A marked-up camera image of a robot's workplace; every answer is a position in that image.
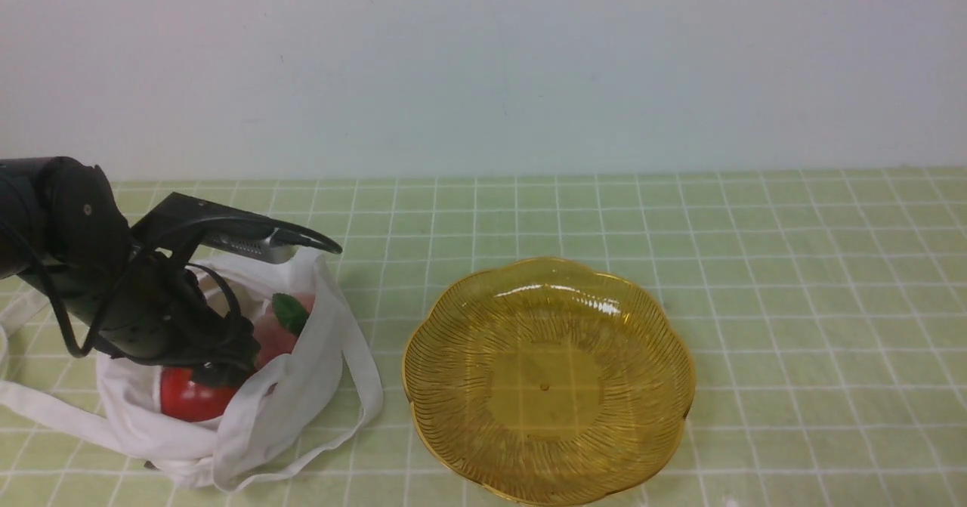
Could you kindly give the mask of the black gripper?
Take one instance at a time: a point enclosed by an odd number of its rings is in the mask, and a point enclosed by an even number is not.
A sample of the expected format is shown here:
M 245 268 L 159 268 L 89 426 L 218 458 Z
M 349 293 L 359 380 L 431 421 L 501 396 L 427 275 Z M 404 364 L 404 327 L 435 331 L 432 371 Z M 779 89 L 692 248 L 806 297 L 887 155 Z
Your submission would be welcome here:
M 185 368 L 210 387 L 238 387 L 255 371 L 255 328 L 211 268 L 152 255 L 108 277 L 49 263 L 45 294 L 70 356 Z

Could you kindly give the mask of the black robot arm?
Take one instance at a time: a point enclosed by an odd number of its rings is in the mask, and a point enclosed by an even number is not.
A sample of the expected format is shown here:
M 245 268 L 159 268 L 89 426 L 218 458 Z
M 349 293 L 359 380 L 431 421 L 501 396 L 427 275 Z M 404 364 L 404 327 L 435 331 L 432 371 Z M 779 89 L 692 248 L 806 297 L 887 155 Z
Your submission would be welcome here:
M 183 368 L 194 382 L 238 388 L 259 349 L 227 281 L 229 311 L 211 308 L 190 263 L 202 224 L 137 235 L 99 167 L 70 158 L 2 163 L 2 276 L 48 298 L 70 356 L 97 351 Z

